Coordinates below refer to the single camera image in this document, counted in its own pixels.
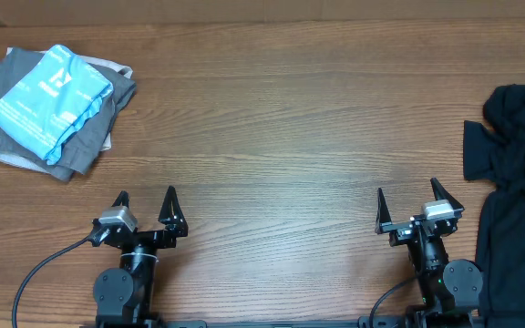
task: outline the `wood grain surface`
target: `wood grain surface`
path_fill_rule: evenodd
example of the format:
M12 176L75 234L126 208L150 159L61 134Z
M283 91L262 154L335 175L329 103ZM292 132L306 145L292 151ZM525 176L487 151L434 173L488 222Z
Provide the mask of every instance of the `wood grain surface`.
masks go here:
M374 234L377 188L402 221L437 177L466 207L449 256L473 259L493 186L462 178L463 120L482 120L495 87L525 83L525 18L7 28L0 59L55 43L132 66L139 89L87 176L0 163L0 327L26 274L121 190L150 229L170 184L190 236L160 252L154 309L168 320L368 314L413 274L407 249ZM93 282L118 257L85 245L49 263L21 327L93 322ZM381 313L417 302L412 286Z

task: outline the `pile of clothes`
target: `pile of clothes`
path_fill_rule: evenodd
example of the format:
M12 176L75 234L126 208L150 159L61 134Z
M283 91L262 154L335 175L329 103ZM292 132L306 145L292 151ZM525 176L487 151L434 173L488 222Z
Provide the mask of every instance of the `pile of clothes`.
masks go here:
M496 185L479 219L479 314L488 328L525 327L525 86L498 87L483 108L493 130L465 122L465 179Z
M0 61L0 161L69 181L87 174L137 85L130 67L79 56L8 48Z

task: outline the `black cloth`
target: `black cloth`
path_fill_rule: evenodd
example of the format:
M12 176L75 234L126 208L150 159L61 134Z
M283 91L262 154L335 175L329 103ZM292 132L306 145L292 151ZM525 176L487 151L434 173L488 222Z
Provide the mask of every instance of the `black cloth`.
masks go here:
M466 121L463 138L465 179L496 184L479 218L479 314L490 328L525 327L525 86L496 88L483 114L494 131Z

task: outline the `black cable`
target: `black cable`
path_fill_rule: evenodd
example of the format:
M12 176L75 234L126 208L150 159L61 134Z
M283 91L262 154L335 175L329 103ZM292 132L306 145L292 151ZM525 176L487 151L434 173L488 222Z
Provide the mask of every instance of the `black cable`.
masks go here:
M54 260L56 257L62 255L62 254L65 254L69 251L72 251L74 250L76 247L82 245L83 243L87 242L89 240L89 236L87 236L85 239L83 239L82 241L79 241L71 246L68 246L66 247L64 250L62 251L59 251L57 252L56 254L48 257L47 259L41 261L34 269L32 269L32 271L26 276L26 278L24 279L24 282L22 282L22 285L19 286L19 290L17 291L17 294L15 295L15 300L14 300L14 308L12 309L11 311L11 325L13 328L17 328L17 306L19 305L19 299L20 297L22 297L22 292L24 292L24 289L27 285L27 283L29 282L30 279L32 279L32 277L34 276L34 274L36 274L36 272L40 269L42 269L42 267L46 264L48 264L50 261Z
M386 292L384 295L382 295L378 301L374 304L372 307L372 311L370 311L370 317L368 318L368 326L369 328L374 328L374 316L376 314L376 310L378 309L378 306L390 295L392 295L393 292L396 292L397 290L401 289L408 283L412 282L416 278L420 277L423 273L425 273L425 269L427 268L426 262L427 259L425 258L425 228L423 228L422 225L417 225L418 229L418 242L420 242L420 270L417 271L417 274L414 277L408 278L405 281L399 283L398 285L392 287L388 292Z
M378 308L378 306L380 306L380 304L386 299L386 297L392 295L393 292L396 292L397 290L401 289L402 287L404 287L405 285L407 285L408 283L412 282L413 280L415 280L417 278L417 276L414 276L414 277L411 277L411 278L408 278L406 279L405 281L399 283L398 285L392 287L388 292L386 292L384 295L380 296L380 298L378 299L378 301L376 301L376 304L374 304L374 307L372 307L372 311L370 311L370 317L368 319L368 324L370 326L370 328L374 328L374 316L376 314L376 309Z

